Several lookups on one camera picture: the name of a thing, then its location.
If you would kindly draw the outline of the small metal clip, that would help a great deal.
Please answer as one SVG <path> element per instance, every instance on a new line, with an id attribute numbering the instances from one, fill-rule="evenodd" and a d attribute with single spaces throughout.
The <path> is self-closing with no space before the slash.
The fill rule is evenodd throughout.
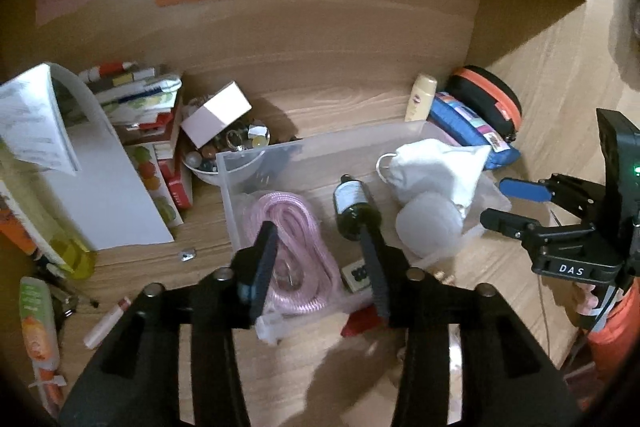
<path id="1" fill-rule="evenodd" d="M 196 257 L 196 250 L 194 248 L 183 249 L 180 253 L 180 260 L 182 262 L 188 262 Z"/>

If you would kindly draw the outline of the green orange tube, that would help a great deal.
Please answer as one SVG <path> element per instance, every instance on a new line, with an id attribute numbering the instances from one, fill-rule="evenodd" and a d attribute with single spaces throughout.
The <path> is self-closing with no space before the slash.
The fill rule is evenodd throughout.
<path id="1" fill-rule="evenodd" d="M 55 372 L 60 349 L 49 286 L 35 277 L 22 277 L 18 307 L 28 357 L 38 369 Z"/>

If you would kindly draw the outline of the small wooden lip balm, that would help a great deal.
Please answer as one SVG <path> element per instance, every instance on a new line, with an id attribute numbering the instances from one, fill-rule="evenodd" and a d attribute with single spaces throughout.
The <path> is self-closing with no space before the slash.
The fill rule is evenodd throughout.
<path id="1" fill-rule="evenodd" d="M 118 303 L 108 312 L 106 312 L 100 321 L 93 326 L 85 335 L 82 342 L 89 350 L 96 349 L 106 338 L 106 336 L 114 329 L 117 322 L 124 316 L 125 312 L 131 305 L 128 297 L 122 297 Z"/>

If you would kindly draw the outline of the clear plastic storage bin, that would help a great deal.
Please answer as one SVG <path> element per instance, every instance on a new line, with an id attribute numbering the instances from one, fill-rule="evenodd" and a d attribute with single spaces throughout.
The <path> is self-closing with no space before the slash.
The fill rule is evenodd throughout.
<path id="1" fill-rule="evenodd" d="M 231 244 L 278 229 L 278 257 L 255 331 L 278 343 L 337 312 L 370 305 L 359 246 L 367 225 L 427 268 L 481 236 L 480 214 L 509 199 L 484 168 L 486 146 L 461 146 L 431 122 L 395 122 L 217 157 Z"/>

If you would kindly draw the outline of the dark green glass bottle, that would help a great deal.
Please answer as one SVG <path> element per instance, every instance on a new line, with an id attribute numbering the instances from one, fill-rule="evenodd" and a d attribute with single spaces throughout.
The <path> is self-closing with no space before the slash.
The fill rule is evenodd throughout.
<path id="1" fill-rule="evenodd" d="M 379 227 L 382 215 L 367 187 L 350 174 L 343 174 L 333 192 L 333 205 L 338 233 L 357 242 L 368 225 Z"/>

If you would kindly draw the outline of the stack of books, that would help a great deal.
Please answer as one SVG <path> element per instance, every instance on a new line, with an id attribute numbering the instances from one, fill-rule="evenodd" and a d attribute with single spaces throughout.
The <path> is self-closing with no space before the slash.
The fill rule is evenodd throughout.
<path id="1" fill-rule="evenodd" d="M 182 121 L 182 77 L 157 67 L 122 63 L 109 76 L 80 76 L 116 131 L 132 167 L 169 228 L 181 225 L 180 206 L 168 181 L 181 178 L 178 139 Z"/>

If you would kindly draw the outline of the blue patchwork pouch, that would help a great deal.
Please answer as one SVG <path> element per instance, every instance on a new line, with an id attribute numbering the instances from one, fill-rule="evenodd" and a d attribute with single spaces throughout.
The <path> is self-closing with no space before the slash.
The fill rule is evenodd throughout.
<path id="1" fill-rule="evenodd" d="M 432 102 L 431 121 L 447 132 L 461 146 L 488 145 L 486 170 L 508 167 L 521 158 L 520 151 L 505 139 L 473 109 L 447 92 L 437 92 Z"/>

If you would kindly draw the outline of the pink white small box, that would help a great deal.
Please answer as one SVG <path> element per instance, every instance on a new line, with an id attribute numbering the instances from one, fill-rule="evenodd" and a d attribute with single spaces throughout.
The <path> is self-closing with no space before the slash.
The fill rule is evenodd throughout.
<path id="1" fill-rule="evenodd" d="M 196 148 L 205 145 L 252 109 L 243 91 L 231 81 L 182 117 L 181 129 Z"/>

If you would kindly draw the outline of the white bowl of trinkets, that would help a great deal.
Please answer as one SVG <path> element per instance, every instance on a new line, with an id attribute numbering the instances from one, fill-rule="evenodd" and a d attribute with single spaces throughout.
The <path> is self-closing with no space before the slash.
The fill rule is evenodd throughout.
<path id="1" fill-rule="evenodd" d="M 183 147 L 181 162 L 196 179 L 218 186 L 221 171 L 240 180 L 255 174 L 270 143 L 271 131 L 266 124 L 257 119 L 239 119 L 200 148 Z"/>

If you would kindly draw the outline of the red small object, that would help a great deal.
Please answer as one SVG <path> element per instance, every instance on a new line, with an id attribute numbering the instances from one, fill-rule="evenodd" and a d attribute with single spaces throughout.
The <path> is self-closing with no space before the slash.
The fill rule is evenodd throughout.
<path id="1" fill-rule="evenodd" d="M 371 329 L 376 329 L 383 323 L 378 316 L 375 305 L 366 306 L 349 314 L 347 322 L 341 330 L 343 338 L 356 337 Z"/>

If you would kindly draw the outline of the white round jar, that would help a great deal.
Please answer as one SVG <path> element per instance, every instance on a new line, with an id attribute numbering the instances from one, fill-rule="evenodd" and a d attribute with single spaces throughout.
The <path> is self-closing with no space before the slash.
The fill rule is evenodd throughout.
<path id="1" fill-rule="evenodd" d="M 453 256 L 461 243 L 463 219 L 445 196 L 421 193 L 401 208 L 395 230 L 402 245 L 421 259 Z"/>

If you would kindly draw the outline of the small black white box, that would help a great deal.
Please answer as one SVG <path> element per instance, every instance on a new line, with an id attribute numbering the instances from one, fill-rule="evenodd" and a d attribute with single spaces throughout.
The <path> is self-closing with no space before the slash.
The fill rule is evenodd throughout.
<path id="1" fill-rule="evenodd" d="M 366 262 L 363 259 L 344 265 L 341 269 L 342 279 L 349 291 L 353 294 L 359 293 L 370 286 Z"/>

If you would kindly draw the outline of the white cloth pouch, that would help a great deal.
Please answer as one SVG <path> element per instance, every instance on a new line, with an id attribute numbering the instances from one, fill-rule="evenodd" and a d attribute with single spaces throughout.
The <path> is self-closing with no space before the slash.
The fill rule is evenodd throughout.
<path id="1" fill-rule="evenodd" d="M 375 170 L 400 205 L 422 193 L 436 193 L 452 202 L 465 218 L 490 152 L 489 145 L 454 146 L 424 139 L 383 154 Z"/>

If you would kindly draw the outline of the black orange zip case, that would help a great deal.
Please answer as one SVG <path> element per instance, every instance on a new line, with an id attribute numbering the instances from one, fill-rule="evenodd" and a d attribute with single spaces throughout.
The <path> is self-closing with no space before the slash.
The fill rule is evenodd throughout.
<path id="1" fill-rule="evenodd" d="M 446 91 L 473 109 L 506 142 L 516 139 L 523 120 L 521 102 L 498 76 L 483 67 L 465 65 L 451 73 L 446 81 Z"/>

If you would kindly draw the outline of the orange book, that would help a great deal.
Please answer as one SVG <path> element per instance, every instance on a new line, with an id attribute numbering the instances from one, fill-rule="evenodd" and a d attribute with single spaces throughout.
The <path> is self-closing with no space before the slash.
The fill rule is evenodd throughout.
<path id="1" fill-rule="evenodd" d="M 1 199 L 0 205 L 0 232 L 25 255 L 32 256 L 37 251 L 36 244 L 4 199 Z"/>

